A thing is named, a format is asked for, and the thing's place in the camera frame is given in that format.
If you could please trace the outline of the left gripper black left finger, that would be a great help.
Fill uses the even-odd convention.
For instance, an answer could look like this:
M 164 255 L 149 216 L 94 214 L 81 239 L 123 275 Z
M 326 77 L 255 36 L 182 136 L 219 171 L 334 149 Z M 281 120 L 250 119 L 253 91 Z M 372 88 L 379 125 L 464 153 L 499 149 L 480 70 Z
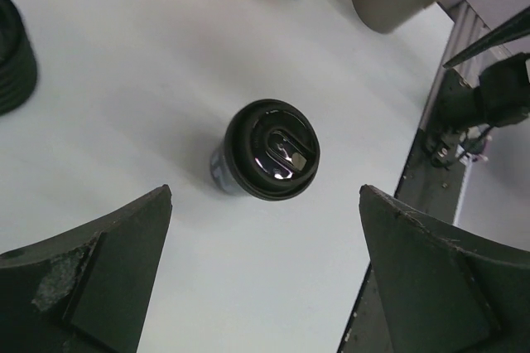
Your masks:
M 135 352 L 171 220 L 163 185 L 1 255 L 3 352 Z

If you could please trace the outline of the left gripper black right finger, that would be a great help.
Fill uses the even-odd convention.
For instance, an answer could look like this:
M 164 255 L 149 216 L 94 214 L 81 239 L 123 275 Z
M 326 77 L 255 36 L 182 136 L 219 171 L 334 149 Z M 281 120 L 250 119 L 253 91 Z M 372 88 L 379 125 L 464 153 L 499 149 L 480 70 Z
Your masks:
M 369 257 L 396 352 L 527 352 L 529 253 L 471 234 L 370 185 Z

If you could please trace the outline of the black coffee cup lid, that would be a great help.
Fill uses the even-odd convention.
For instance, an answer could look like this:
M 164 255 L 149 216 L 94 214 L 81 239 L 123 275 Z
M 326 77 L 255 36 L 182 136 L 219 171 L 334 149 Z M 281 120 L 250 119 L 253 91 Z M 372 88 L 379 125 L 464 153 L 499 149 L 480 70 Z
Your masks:
M 226 129 L 221 152 L 236 193 L 264 201 L 300 195 L 320 164 L 320 144 L 310 121 L 278 99 L 241 108 Z

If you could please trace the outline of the stack of black lids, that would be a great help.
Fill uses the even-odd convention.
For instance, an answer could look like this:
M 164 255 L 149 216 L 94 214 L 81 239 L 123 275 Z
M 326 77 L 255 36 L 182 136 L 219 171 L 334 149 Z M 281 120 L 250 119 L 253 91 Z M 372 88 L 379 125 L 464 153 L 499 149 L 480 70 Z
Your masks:
M 38 82 L 36 55 L 12 0 L 1 0 L 1 115 L 20 108 Z

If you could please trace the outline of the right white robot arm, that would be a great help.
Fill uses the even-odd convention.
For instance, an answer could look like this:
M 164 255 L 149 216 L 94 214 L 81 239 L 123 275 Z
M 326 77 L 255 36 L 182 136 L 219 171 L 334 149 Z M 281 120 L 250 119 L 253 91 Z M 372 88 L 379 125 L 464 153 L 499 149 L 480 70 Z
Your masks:
M 529 54 L 518 53 L 482 71 L 474 88 L 442 97 L 437 116 L 455 131 L 487 124 L 502 128 L 529 117 Z

